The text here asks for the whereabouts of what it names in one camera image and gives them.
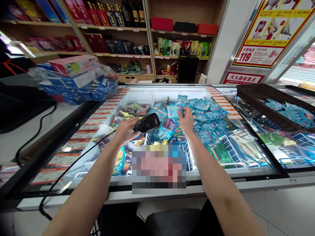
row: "white wall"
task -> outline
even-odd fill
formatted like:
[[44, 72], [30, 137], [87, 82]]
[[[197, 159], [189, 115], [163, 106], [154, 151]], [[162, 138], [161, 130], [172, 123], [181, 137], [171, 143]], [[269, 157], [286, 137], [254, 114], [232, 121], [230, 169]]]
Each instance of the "white wall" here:
[[207, 84], [218, 84], [223, 76], [239, 36], [248, 23], [247, 18], [256, 0], [228, 0], [225, 8], [216, 46], [213, 51], [213, 58], [207, 74]]

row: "floor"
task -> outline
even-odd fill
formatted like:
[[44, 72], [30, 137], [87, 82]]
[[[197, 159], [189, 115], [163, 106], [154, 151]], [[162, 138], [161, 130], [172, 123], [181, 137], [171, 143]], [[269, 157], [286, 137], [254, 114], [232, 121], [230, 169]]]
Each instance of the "floor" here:
[[[268, 236], [314, 235], [315, 187], [243, 193]], [[206, 197], [142, 202], [138, 213], [146, 219], [154, 212], [173, 208], [201, 209]], [[49, 209], [54, 216], [57, 209]], [[48, 220], [37, 211], [0, 214], [8, 236], [40, 236]]]

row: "pixelated area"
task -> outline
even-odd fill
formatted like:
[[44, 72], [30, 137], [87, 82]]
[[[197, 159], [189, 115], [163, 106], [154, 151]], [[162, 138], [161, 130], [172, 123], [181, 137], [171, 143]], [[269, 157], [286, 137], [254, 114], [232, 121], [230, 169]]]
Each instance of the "pixelated area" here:
[[144, 145], [132, 152], [132, 194], [186, 190], [186, 155], [178, 145]]

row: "wicker basket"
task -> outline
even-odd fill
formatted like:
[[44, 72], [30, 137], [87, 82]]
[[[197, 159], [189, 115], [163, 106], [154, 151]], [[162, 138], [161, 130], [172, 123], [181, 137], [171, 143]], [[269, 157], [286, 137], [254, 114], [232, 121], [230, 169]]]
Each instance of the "wicker basket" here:
[[292, 97], [278, 89], [275, 89], [267, 84], [252, 84], [252, 85], [237, 85], [237, 96], [247, 102], [249, 105], [254, 107], [256, 110], [263, 113], [267, 118], [276, 123], [280, 128], [289, 133], [315, 133], [315, 128], [307, 129], [297, 123], [284, 117], [277, 111], [269, 108], [258, 99], [273, 99], [279, 103], [284, 104], [285, 102], [302, 107], [313, 115], [315, 115], [315, 107]]

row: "black box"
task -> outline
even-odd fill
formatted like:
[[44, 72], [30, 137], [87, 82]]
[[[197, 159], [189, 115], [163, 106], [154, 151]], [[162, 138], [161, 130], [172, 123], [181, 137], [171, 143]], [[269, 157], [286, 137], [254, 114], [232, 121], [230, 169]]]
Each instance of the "black box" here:
[[194, 55], [178, 56], [178, 83], [194, 84], [199, 58]]
[[175, 31], [194, 33], [196, 24], [176, 21], [173, 29]]
[[119, 54], [126, 54], [121, 40], [115, 40], [115, 44]]
[[139, 55], [138, 47], [133, 47], [134, 55]]
[[133, 54], [133, 45], [130, 42], [122, 42], [122, 44], [124, 45], [124, 50], [126, 52], [126, 54]]
[[143, 46], [143, 52], [145, 55], [150, 55], [150, 49], [148, 45]]
[[105, 39], [105, 43], [107, 45], [107, 49], [109, 53], [118, 54], [118, 50], [115, 44], [115, 40], [113, 39]]

